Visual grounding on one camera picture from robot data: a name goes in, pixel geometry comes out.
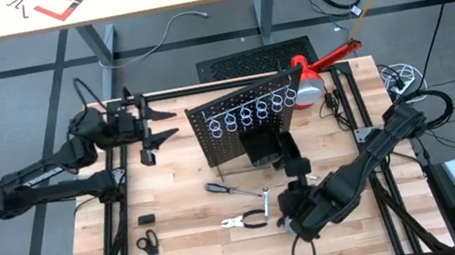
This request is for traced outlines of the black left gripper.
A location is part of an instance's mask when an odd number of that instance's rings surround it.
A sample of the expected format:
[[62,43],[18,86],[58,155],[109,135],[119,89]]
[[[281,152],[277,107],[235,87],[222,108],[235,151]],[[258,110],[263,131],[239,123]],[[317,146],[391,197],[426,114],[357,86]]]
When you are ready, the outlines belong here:
[[[138,111],[138,115],[134,116],[127,111],[127,103],[132,100],[133,105]],[[162,112],[147,107],[143,95],[133,95],[125,87],[122,89],[122,97],[118,104],[110,104],[107,111],[107,124],[111,129],[111,144],[113,146],[124,146],[132,143],[141,143],[140,160],[143,165],[153,166],[156,163],[156,158],[153,150],[157,150],[168,140],[168,138],[178,133],[177,128],[151,134],[148,121],[161,121],[175,117],[174,112]]]

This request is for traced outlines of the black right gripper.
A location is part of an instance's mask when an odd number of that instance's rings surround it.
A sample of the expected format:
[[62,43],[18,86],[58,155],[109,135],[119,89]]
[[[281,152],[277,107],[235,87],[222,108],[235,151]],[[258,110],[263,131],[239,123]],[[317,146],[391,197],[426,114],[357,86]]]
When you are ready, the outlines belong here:
[[282,216],[277,226],[284,227],[306,242],[319,238],[319,232],[324,225],[314,228],[302,223],[305,216],[310,214],[314,203],[310,200],[310,193],[314,185],[309,185],[306,176],[311,173],[311,162],[305,157],[296,157],[286,161],[285,175],[289,178],[287,188],[278,195],[279,210]]

